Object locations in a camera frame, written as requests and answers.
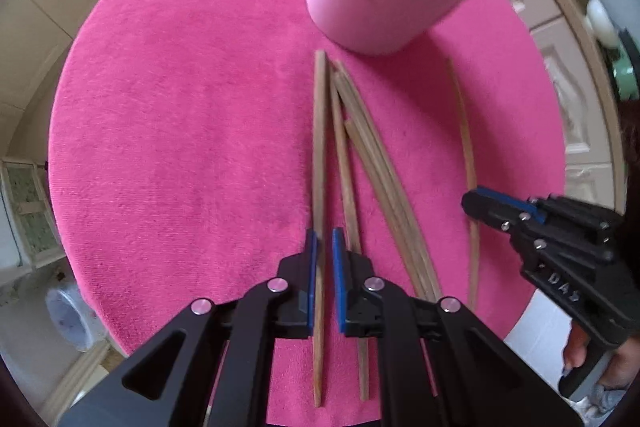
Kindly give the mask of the wooden chopstick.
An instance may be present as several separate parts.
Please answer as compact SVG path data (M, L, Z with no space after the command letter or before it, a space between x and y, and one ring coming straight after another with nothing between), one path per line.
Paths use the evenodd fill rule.
M330 100L347 245L362 251L350 154L356 153L392 234L416 295L427 301L442 297L438 276L395 167L378 128L345 69L330 74Z
M367 144L367 148L374 154L378 165L383 168L383 176L385 176L385 181L390 184L390 189L399 210L401 224L409 237L409 248L413 255L414 263L422 277L426 278L427 288L433 293L433 299L427 301L434 303L442 297L442 288L440 288L434 263L428 252L416 215L410 205L408 195L390 160L390 154L387 152L380 132L378 132L378 127L375 126L369 109L355 86L354 80L352 80L352 76L347 72L343 63L336 61L333 66L336 67L338 72L336 80L337 91L346 108L347 120L351 120L356 124L364 142Z
M456 99L456 114L459 124L460 140L462 146L462 154L464 160L465 183L468 191L477 188L477 175L475 169L475 158L472 143L472 136L469 125L468 114L464 103L464 96L461 84L454 63L447 58L446 60L448 78L451 81L452 89L454 89L454 98ZM468 292L466 293L466 305L474 311L477 307L478 299L478 283L480 283L480 228L478 223L472 218L468 219L469 225L469 273L468 273Z
M401 224L399 210L397 209L394 195L390 189L390 184L385 181L385 176L383 176L383 168L378 165L374 154L367 148L367 144L364 142L356 124L348 120L345 122L344 127L350 142L352 142L352 147L356 150L363 169L367 173L375 197L378 200L378 205L380 205L382 210L387 228L393 236L395 246L414 292L421 299L432 300L433 293L427 288L426 278L422 277L414 263L413 255L409 248L409 237Z
M330 95L337 166L338 172L340 173L341 198L346 229L345 244L353 253L361 254L356 198L354 184L352 183L352 169L350 169L343 107L336 85L337 77L337 69L335 66L332 66ZM358 340L358 369L360 400L368 401L370 399L369 346L365 339Z
M323 232L326 222L326 127L328 127L330 66L326 52L314 52L314 115L312 115L311 217L317 236L317 268L314 282L314 335L312 336L312 393L314 406L323 405L324 283L326 254Z

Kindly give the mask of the green kitchen appliance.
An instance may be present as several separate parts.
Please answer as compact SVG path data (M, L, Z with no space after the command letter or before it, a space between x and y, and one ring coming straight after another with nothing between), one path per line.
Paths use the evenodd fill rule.
M617 88L617 95L621 102L638 100L638 80L634 73L634 65L626 55L622 55L614 61L613 77Z

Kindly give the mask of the white bowl on counter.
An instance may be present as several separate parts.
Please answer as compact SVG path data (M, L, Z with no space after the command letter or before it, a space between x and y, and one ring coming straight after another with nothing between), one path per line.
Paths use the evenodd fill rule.
M586 6L585 24L602 46L615 49L620 45L617 30L600 0L589 0Z

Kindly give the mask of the pink round table cloth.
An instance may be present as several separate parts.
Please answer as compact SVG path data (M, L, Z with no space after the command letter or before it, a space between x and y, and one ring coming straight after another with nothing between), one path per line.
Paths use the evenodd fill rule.
M303 248L318 50L352 76L444 293L468 287L459 107L480 184L563 191L554 89L508 0L466 0L379 57L334 46L305 0L100 0L58 84L49 184L81 294L122 349Z

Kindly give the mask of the translucent plastic bucket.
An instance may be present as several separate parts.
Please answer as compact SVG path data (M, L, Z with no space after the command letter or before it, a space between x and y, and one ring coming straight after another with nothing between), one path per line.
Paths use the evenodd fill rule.
M44 302L55 329L77 351L87 352L106 339L106 327L82 298L75 282L50 288Z

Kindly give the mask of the white green storage rack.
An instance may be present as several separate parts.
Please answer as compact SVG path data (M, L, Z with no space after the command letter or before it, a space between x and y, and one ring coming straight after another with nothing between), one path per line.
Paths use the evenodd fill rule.
M49 196L34 162L1 159L1 204L17 253L15 269L41 269L65 256Z

